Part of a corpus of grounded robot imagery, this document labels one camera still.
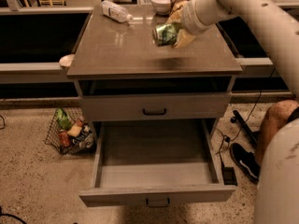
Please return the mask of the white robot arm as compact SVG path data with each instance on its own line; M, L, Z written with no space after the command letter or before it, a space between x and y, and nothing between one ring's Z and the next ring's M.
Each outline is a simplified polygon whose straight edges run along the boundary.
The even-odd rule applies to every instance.
M293 94L299 92L299 23L271 0L173 0L168 21L181 28L176 48L218 21L240 17ZM280 101L264 115L256 150L231 146L235 163L260 168L254 224L299 224L298 101Z

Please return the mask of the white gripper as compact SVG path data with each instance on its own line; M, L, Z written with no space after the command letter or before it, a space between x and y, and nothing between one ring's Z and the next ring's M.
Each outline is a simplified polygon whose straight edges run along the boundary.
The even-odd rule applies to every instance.
M181 23L184 29L178 31L174 49L188 46L195 39L194 35L200 35L210 28L203 24L197 15L196 0L181 1L173 5L167 23Z

